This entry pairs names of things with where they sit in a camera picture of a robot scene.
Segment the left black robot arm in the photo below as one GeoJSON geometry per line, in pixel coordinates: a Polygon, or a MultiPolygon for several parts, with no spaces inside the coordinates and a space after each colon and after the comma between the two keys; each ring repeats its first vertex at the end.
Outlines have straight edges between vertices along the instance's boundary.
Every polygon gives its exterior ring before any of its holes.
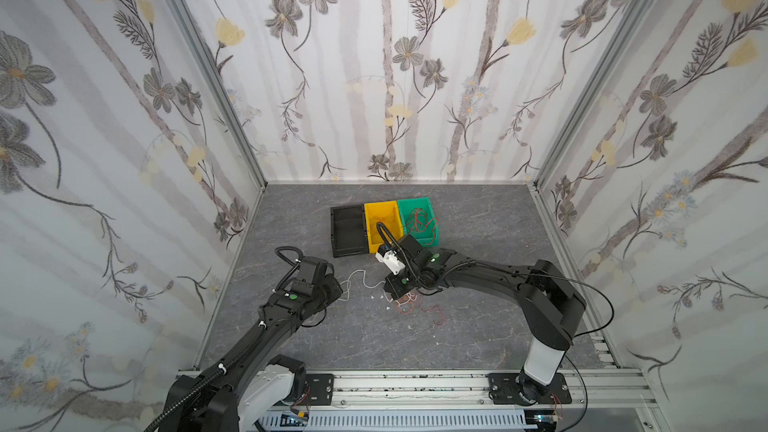
{"type": "Polygon", "coordinates": [[[257,322],[214,365],[178,376],[148,431],[246,431],[275,403],[304,394],[303,363],[275,352],[342,290],[329,261],[294,246],[275,253],[291,268],[259,307],[257,322]]]}

